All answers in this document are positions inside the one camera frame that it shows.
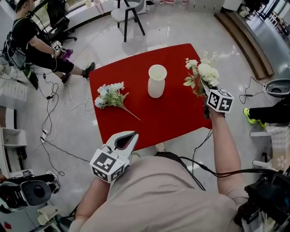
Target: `office chair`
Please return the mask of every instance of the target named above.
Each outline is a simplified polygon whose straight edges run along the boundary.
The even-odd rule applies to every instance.
[[[118,23],[118,28],[121,22],[125,22],[124,42],[127,41],[127,25],[128,20],[134,19],[138,23],[142,34],[145,35],[142,24],[139,20],[137,12],[141,11],[144,7],[145,0],[124,0],[126,8],[120,8],[120,0],[118,0],[118,8],[111,12],[112,18]]]
[[[70,20],[65,17],[65,0],[50,0],[47,4],[47,13],[52,27],[48,32],[50,42],[58,40],[63,43],[67,39],[77,40],[76,37],[68,36],[74,30],[67,30]]]

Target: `neon green shoe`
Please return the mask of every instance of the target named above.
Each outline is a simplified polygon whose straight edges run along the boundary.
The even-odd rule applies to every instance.
[[[248,122],[250,124],[255,124],[256,123],[256,120],[255,119],[251,119],[250,118],[250,110],[248,108],[245,108],[244,109],[244,115],[246,116],[246,118],[248,119]]]
[[[260,123],[261,127],[263,127],[263,128],[267,127],[266,123],[263,124],[260,119],[258,120],[258,122]]]

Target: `red tablecloth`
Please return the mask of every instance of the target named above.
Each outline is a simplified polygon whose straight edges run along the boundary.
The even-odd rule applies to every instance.
[[[97,121],[104,143],[115,133],[137,131],[139,140],[135,150],[184,135],[201,127],[211,129],[210,120],[203,117],[203,100],[197,99],[191,87],[184,86],[189,76],[185,58],[200,60],[191,44],[181,44],[138,54],[108,64],[90,73],[93,101],[103,84],[124,82],[123,94],[128,110],[108,106],[95,107]],[[154,64],[167,69],[163,95],[154,99],[148,94],[148,70]]]

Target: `white floor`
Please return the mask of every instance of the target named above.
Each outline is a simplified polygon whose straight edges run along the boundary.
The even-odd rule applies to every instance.
[[[253,128],[247,123],[242,110],[245,106],[271,106],[269,99],[274,101],[269,97],[267,99],[262,93],[247,99],[245,105],[240,103],[239,94],[244,94],[253,73],[231,36],[212,14],[188,12],[176,6],[160,6],[155,12],[140,15],[140,21],[146,36],[143,36],[138,25],[131,21],[128,24],[126,43],[123,42],[123,34],[117,28],[117,23],[113,22],[110,16],[80,27],[75,32],[78,40],[65,44],[67,48],[74,49],[70,60],[81,68],[85,68],[92,61],[97,64],[97,67],[101,67],[138,53],[184,43],[191,43],[200,57],[203,56],[204,50],[208,51],[217,59],[215,67],[220,73],[219,87],[225,88],[235,97],[233,109],[226,115],[226,119],[237,145],[242,167],[251,168],[252,161],[259,159],[262,152],[269,150],[270,140],[249,137],[249,132]],[[60,115],[76,105],[70,100],[69,88],[64,87],[57,77],[50,74],[48,80],[58,82],[60,86],[58,90],[60,99],[51,115],[54,124]],[[89,82],[85,79],[73,76],[69,86],[72,90],[72,98],[76,102],[84,102],[91,97]],[[50,94],[51,85],[46,84],[42,78],[40,78],[40,87],[45,95]],[[248,93],[254,94],[260,91],[262,87],[252,82]],[[35,174],[44,174],[47,170],[54,171],[43,147],[40,146],[33,152],[40,144],[41,125],[47,116],[46,105],[47,100],[41,93],[31,89],[25,110],[18,113],[18,128],[26,130],[28,142],[25,167],[32,168]],[[49,129],[49,123],[45,125],[45,129]],[[96,149],[102,145],[95,114],[86,114],[79,107],[58,121],[57,132],[58,136],[52,141],[53,144],[87,160],[90,160]],[[193,131],[166,141],[165,147],[178,155],[191,157],[194,148],[203,142],[207,134],[208,129]],[[53,126],[50,137],[54,135]],[[63,215],[67,215],[79,203],[94,176],[87,162],[73,158],[49,144],[45,144],[45,147],[55,168],[65,172],[65,176],[59,177],[61,189],[52,196],[51,202],[59,207]],[[155,151],[150,147],[138,153],[154,155]],[[196,160],[214,170],[212,138],[198,150]],[[200,169],[195,170],[195,175],[208,191],[217,191],[215,177]],[[245,179],[250,184],[254,176],[248,174],[245,175]]]

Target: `beige shirt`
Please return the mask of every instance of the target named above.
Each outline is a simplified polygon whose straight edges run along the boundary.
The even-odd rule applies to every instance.
[[[247,193],[236,189],[224,196],[196,186],[178,162],[143,157],[117,179],[107,201],[86,222],[75,220],[69,231],[241,231],[233,219]]]

